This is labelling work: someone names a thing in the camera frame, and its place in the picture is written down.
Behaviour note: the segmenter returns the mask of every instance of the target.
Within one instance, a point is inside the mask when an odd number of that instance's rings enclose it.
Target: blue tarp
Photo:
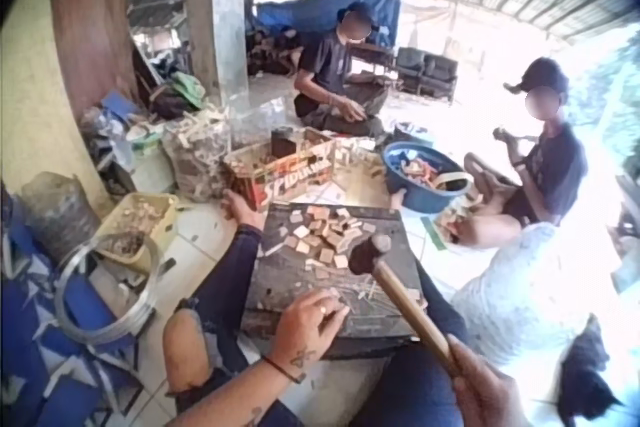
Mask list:
[[[378,25],[386,26],[389,34],[373,33],[377,45],[393,47],[398,32],[400,0],[292,0],[289,2],[268,2],[257,5],[257,23],[271,34],[280,32],[284,26],[291,26],[303,34],[324,32],[334,28],[338,22],[338,10],[351,2],[366,2],[373,10]]]

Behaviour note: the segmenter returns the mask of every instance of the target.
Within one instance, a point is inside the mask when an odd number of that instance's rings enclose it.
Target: bracelet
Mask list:
[[[271,360],[269,357],[267,357],[266,355],[261,355],[260,356],[262,358],[262,360],[264,360],[267,364],[269,364],[271,367],[273,367],[274,369],[276,369],[278,372],[280,372],[282,375],[284,375],[286,378],[288,378],[291,382],[295,382],[296,384],[301,384],[302,382],[304,382],[304,379],[307,378],[307,376],[305,374],[302,374],[300,377],[294,377],[293,375],[291,375],[289,372],[287,372],[286,370],[284,370],[282,367],[280,367],[278,364],[276,364],[273,360]]]

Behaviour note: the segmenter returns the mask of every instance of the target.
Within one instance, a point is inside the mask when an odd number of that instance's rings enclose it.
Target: hammer head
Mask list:
[[[375,261],[391,250],[391,238],[376,234],[356,245],[349,256],[349,269],[356,275],[371,274]]]

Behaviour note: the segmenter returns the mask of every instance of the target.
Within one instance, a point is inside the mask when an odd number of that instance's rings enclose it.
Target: wooden mallet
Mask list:
[[[373,235],[353,248],[349,257],[349,269],[356,275],[371,274],[416,331],[422,344],[438,358],[449,375],[451,377],[460,375],[447,339],[418,307],[416,301],[409,297],[406,287],[382,259],[390,250],[391,238],[388,235]]]

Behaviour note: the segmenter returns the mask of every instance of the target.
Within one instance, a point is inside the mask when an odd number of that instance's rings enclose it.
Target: dark jeans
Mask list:
[[[185,411],[228,382],[233,374],[248,367],[236,336],[260,239],[258,230],[241,225],[218,265],[193,297],[181,303],[181,307],[193,308],[198,313],[205,332],[216,334],[224,368],[231,375],[215,369],[204,385],[177,394],[178,412]],[[454,334],[466,342],[467,330],[462,317],[444,300],[417,260],[416,268],[429,303],[429,317],[444,333]],[[289,427],[302,423],[282,403],[275,402],[260,425]],[[430,352],[420,344],[411,344],[400,347],[393,354],[351,425],[458,427],[463,424],[449,376]]]
[[[353,135],[356,137],[377,138],[384,134],[382,121],[376,117],[387,96],[387,87],[374,84],[350,84],[345,86],[346,96],[362,105],[367,114],[367,120],[360,122],[347,122],[342,117],[331,115],[331,107],[320,104],[313,112],[300,120],[307,127],[318,130],[330,130],[338,134]]]

